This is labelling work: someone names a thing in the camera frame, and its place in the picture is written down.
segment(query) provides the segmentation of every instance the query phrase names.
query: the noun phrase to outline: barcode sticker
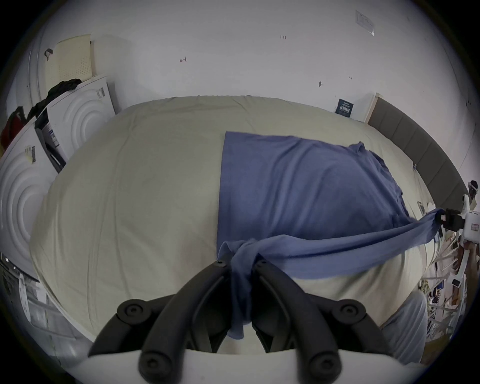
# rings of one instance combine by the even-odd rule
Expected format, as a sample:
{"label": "barcode sticker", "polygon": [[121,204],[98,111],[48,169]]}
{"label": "barcode sticker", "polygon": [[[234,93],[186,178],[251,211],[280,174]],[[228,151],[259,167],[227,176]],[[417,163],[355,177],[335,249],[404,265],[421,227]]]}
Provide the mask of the barcode sticker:
{"label": "barcode sticker", "polygon": [[59,141],[57,140],[55,133],[53,133],[53,129],[50,129],[48,131],[48,134],[50,135],[50,138],[52,139],[53,144],[55,145],[55,148],[57,148],[59,146]]}
{"label": "barcode sticker", "polygon": [[102,97],[105,97],[105,91],[103,90],[103,87],[96,90],[96,95],[98,96],[99,99],[101,99]]}
{"label": "barcode sticker", "polygon": [[34,164],[36,161],[36,156],[35,156],[35,146],[28,146],[25,148],[25,156],[28,159],[28,162],[30,164]]}

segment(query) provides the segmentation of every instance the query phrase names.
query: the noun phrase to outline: mattress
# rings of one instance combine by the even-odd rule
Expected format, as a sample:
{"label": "mattress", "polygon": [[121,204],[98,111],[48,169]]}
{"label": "mattress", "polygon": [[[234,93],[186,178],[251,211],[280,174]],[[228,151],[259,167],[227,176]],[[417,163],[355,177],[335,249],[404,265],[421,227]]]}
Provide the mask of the mattress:
{"label": "mattress", "polygon": [[[216,259],[226,131],[362,141],[382,157],[411,216],[432,198],[412,161],[376,129],[320,108],[252,96],[151,101],[111,119],[57,176],[30,253],[54,303],[91,339],[130,298],[176,293]],[[353,276],[296,280],[308,293],[362,302],[378,325],[400,307],[438,244]]]}

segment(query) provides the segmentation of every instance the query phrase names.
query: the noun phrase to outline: screw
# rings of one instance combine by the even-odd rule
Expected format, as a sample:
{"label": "screw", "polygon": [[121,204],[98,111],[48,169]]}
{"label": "screw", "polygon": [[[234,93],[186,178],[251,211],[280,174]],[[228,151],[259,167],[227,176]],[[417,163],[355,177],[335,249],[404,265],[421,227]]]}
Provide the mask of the screw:
{"label": "screw", "polygon": [[322,353],[310,360],[310,373],[317,379],[335,379],[340,374],[340,360],[333,353]]}
{"label": "screw", "polygon": [[148,376],[156,376],[157,378],[166,378],[172,372],[172,363],[170,359],[161,353],[145,353],[142,356],[143,371]]}
{"label": "screw", "polygon": [[353,306],[353,305],[346,305],[344,307],[342,307],[341,309],[341,312],[347,316],[355,316],[357,315],[357,313],[359,312],[357,307]]}
{"label": "screw", "polygon": [[130,317],[138,316],[143,312],[143,309],[140,305],[132,304],[125,308],[125,314]]}

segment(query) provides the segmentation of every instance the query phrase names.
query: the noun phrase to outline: label sticker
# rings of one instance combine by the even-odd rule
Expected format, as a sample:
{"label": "label sticker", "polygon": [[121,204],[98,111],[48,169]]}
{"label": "label sticker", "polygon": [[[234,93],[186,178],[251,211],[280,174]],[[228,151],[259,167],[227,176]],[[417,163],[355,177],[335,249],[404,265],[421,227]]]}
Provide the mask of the label sticker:
{"label": "label sticker", "polygon": [[370,19],[358,11],[355,11],[355,12],[356,12],[355,21],[357,22],[357,24],[365,28],[368,32],[370,32],[372,36],[374,36],[375,27],[373,26],[373,23],[370,21]]}
{"label": "label sticker", "polygon": [[35,146],[28,146],[25,148],[25,156],[28,159],[30,164],[34,164],[36,161],[35,157]]}
{"label": "label sticker", "polygon": [[103,90],[103,87],[96,90],[96,95],[98,96],[99,99],[101,99],[102,97],[105,97],[105,91]]}
{"label": "label sticker", "polygon": [[57,140],[55,133],[53,133],[53,129],[48,130],[48,134],[50,135],[50,139],[52,139],[55,148],[57,148],[59,146],[59,141]]}

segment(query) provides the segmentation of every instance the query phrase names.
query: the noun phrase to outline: black cloth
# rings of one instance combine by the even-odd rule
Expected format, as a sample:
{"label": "black cloth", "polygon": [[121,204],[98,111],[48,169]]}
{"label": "black cloth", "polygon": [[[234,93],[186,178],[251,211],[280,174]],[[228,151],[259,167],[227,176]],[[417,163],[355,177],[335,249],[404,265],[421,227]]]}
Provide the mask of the black cloth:
{"label": "black cloth", "polygon": [[48,91],[48,95],[45,99],[35,104],[34,107],[28,112],[27,121],[29,121],[33,116],[38,117],[40,113],[45,109],[47,104],[56,99],[61,94],[72,91],[80,84],[82,81],[80,79],[71,79],[69,81],[61,81],[56,86]]}

